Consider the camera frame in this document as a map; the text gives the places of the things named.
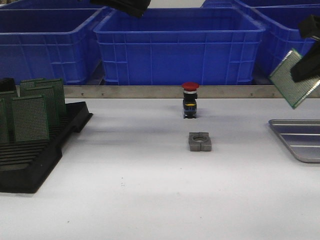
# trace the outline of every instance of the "white table surface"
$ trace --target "white table surface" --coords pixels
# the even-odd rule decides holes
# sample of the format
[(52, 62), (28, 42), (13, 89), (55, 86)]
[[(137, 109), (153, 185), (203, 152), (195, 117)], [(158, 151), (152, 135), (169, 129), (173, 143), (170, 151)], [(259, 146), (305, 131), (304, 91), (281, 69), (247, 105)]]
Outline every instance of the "white table surface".
[(268, 125), (320, 119), (320, 99), (198, 99), (197, 119), (182, 99), (85, 101), (94, 116), (38, 192), (0, 193), (0, 240), (320, 239), (320, 164)]

